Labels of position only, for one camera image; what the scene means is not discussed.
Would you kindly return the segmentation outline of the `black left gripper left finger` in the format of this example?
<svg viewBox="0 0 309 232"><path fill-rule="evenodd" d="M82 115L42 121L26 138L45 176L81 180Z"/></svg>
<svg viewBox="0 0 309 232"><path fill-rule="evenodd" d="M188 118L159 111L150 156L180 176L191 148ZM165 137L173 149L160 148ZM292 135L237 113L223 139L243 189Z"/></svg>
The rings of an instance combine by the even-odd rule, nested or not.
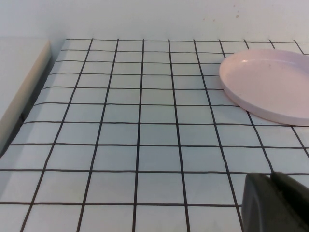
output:
<svg viewBox="0 0 309 232"><path fill-rule="evenodd" d="M270 177L259 173L246 176L241 210L243 229L245 232L296 232L298 224Z"/></svg>

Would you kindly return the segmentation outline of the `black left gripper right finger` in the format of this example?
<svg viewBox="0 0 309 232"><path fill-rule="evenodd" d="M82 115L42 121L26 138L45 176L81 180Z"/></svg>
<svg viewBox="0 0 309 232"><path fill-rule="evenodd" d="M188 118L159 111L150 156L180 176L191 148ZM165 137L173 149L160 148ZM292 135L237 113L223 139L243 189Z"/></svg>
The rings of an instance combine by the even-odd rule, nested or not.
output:
<svg viewBox="0 0 309 232"><path fill-rule="evenodd" d="M309 231L309 189L290 176L274 172L270 177L272 183L283 197L287 210L302 229Z"/></svg>

